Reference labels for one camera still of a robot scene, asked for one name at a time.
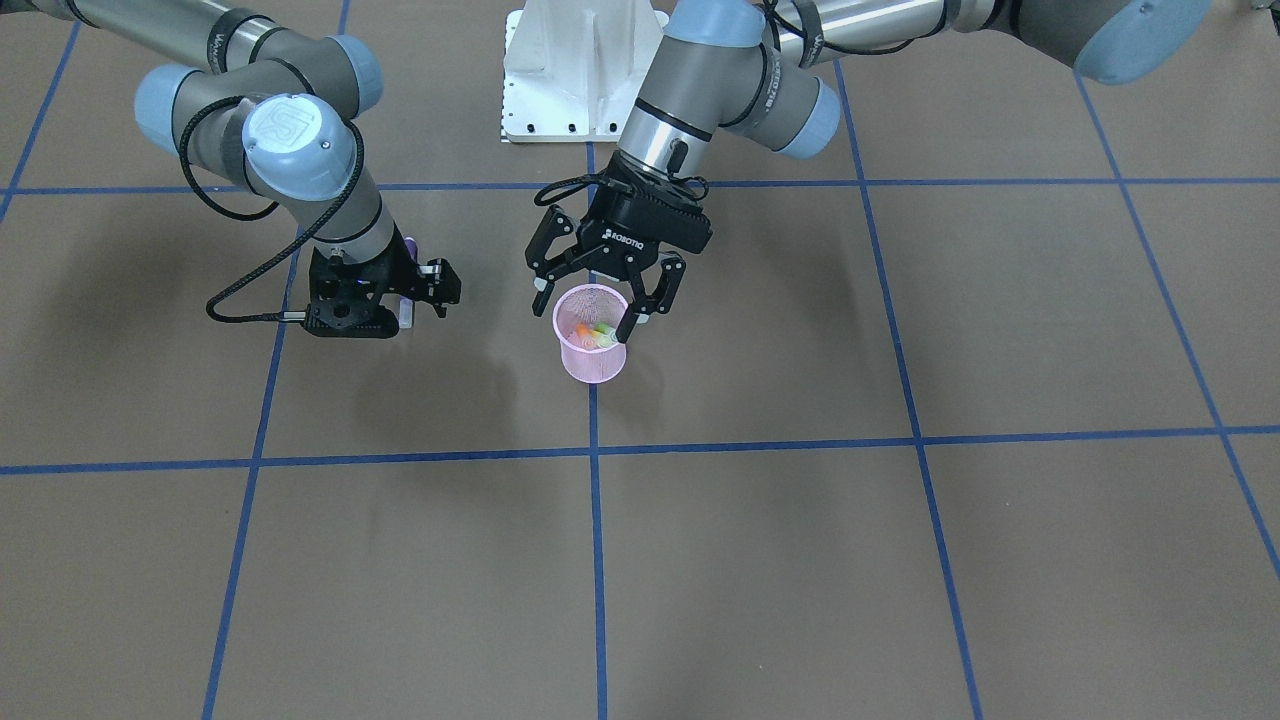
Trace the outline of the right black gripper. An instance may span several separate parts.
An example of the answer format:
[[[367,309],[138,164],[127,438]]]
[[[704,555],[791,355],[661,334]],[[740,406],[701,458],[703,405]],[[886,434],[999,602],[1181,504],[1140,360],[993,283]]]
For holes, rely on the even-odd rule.
[[[328,311],[355,311],[393,293],[428,304],[443,319],[461,292],[461,278],[447,259],[419,264],[416,243],[402,234],[367,263],[348,263],[333,250],[311,251],[310,299]]]

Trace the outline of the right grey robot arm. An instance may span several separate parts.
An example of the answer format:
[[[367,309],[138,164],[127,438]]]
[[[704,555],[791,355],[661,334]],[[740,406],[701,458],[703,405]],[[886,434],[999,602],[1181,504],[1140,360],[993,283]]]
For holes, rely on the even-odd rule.
[[[280,252],[215,293],[219,305],[310,246],[308,304],[244,315],[298,323],[320,337],[390,338],[401,328],[388,293],[444,316],[461,281],[444,259],[420,261],[366,161],[356,119],[381,99],[375,54],[351,35],[312,38],[268,15],[220,1],[5,1],[6,14],[78,20],[160,53],[166,64],[134,94],[142,135],[173,154],[191,191],[212,199],[195,169],[287,210],[300,233]]]

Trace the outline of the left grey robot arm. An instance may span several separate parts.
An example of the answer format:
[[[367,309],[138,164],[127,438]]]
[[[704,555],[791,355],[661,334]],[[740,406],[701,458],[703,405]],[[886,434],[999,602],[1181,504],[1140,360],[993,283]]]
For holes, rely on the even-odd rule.
[[[824,150],[842,117],[814,68],[890,56],[937,35],[998,32],[1102,85],[1126,85],[1171,58],[1207,1],[680,1],[599,172],[545,186],[526,261],[540,316],[577,272],[625,283],[620,342],[666,314],[685,255],[709,243],[699,167],[727,132],[787,158]]]

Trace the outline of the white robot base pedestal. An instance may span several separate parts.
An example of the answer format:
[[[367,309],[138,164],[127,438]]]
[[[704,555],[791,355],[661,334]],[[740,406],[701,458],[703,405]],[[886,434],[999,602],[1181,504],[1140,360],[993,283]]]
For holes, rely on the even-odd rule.
[[[502,140],[617,142],[668,20],[649,1],[526,1],[509,12]]]

